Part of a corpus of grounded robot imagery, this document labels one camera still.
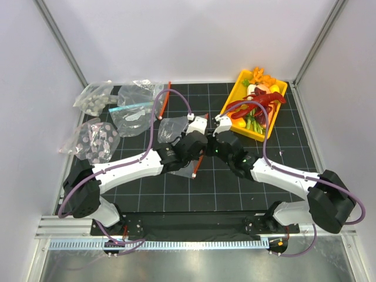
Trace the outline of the red toy lobster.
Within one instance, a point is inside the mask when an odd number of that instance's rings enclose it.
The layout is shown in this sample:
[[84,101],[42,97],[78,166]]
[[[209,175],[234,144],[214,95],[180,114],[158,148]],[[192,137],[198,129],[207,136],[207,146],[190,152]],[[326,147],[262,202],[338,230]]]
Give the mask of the red toy lobster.
[[260,108],[261,106],[266,110],[267,114],[269,113],[268,106],[273,102],[286,103],[286,99],[283,95],[278,92],[265,93],[260,92],[259,95],[251,94],[246,96],[242,100],[236,100],[229,103],[224,112],[232,112],[232,119],[239,119],[250,114],[254,109],[256,109],[255,115],[260,116],[263,112]]

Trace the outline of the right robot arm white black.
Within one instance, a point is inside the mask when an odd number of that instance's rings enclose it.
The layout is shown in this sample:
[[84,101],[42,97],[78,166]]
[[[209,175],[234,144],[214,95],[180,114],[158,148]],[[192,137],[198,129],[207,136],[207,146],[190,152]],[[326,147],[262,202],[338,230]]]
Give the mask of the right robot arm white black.
[[265,159],[246,151],[230,131],[209,132],[206,137],[206,155],[218,157],[239,178],[269,184],[301,198],[294,203],[274,202],[264,219],[268,231],[277,233],[287,225],[312,223],[338,234],[346,224],[356,201],[335,172],[305,172]]

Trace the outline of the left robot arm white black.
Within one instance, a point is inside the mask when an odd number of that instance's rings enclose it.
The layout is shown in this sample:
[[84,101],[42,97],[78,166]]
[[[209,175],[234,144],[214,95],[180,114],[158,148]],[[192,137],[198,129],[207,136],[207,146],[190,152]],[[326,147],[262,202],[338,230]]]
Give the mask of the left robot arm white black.
[[80,162],[63,184],[66,197],[59,217],[67,207],[76,219],[90,217],[111,235],[124,229],[124,220],[115,204],[102,197],[107,191],[136,179],[178,171],[192,160],[198,160],[207,147],[204,134],[194,131],[177,143],[159,143],[150,150],[127,159],[91,165]]

